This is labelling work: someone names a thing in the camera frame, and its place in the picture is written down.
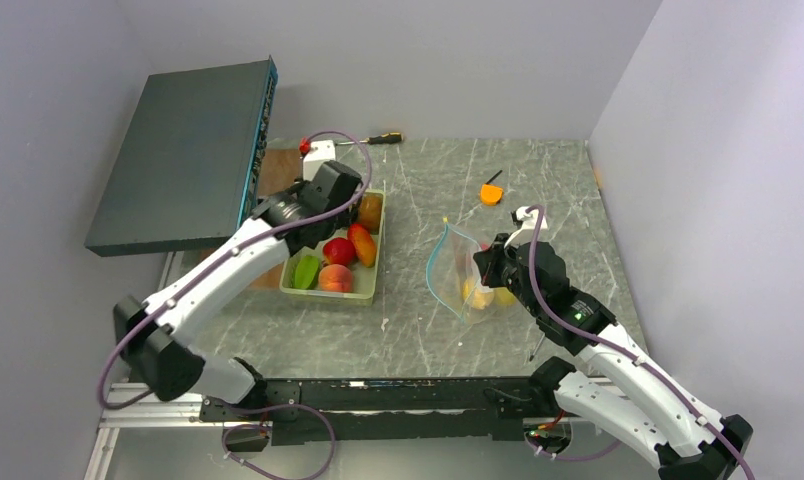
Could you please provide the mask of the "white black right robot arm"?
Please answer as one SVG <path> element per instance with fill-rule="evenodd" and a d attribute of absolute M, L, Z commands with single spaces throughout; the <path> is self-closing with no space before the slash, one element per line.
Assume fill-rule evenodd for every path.
<path fill-rule="evenodd" d="M 696 399 L 637 346 L 615 315 L 571 285 L 566 265 L 546 242 L 519 247 L 506 234 L 473 260 L 484 286 L 504 287 L 544 337 L 601 372 L 613 394 L 557 357 L 529 378 L 535 411 L 581 416 L 639 453 L 662 479 L 727 479 L 744 467 L 752 426 Z"/>

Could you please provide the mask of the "clear zip top bag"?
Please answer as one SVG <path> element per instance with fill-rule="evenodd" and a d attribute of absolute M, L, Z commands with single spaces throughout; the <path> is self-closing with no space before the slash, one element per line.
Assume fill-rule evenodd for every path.
<path fill-rule="evenodd" d="M 493 301 L 484 310 L 473 310 L 464 305 L 461 293 L 463 282 L 468 277 L 474 277 L 482 284 L 473 254 L 480 251 L 481 244 L 489 242 L 478 233 L 450 223 L 446 217 L 443 218 L 443 227 L 443 233 L 426 266 L 426 283 L 435 299 L 467 325 L 513 314 L 517 302 L 510 306 L 498 306 Z"/>

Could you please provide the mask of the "yellow pepper slice toy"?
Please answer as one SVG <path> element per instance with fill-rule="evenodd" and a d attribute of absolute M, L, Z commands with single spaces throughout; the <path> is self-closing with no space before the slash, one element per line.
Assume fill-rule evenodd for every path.
<path fill-rule="evenodd" d="M 494 303 L 498 306 L 510 306 L 516 302 L 516 298 L 508 288 L 499 287 L 493 289 Z"/>

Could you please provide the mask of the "yellow lemon toy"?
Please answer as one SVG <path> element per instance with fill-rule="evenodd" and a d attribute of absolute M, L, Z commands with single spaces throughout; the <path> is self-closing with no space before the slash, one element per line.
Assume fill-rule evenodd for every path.
<path fill-rule="evenodd" d="M 464 305 L 473 310 L 484 310 L 489 307 L 495 298 L 492 289 L 483 286 L 474 277 L 468 277 L 462 284 L 462 297 Z"/>

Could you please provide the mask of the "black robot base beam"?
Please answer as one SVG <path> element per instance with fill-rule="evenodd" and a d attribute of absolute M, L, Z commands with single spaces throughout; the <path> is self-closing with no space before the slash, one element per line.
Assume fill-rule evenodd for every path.
<path fill-rule="evenodd" d="M 520 441 L 540 424 L 565 423 L 551 395 L 525 376 L 270 379 L 266 404 L 229 407 L 206 397 L 206 423 L 262 423 L 275 446 L 341 441 L 486 437 Z"/>

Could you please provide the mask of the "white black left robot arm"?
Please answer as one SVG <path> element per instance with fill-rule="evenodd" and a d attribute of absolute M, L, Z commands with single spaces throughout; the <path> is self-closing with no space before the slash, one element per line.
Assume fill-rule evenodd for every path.
<path fill-rule="evenodd" d="M 214 397 L 242 420 L 267 403 L 267 383 L 248 362 L 198 352 L 200 327 L 255 279 L 352 223 L 371 175 L 327 161 L 310 180 L 264 197 L 249 218 L 188 274 L 140 302 L 113 308 L 122 359 L 163 402 L 195 393 Z"/>

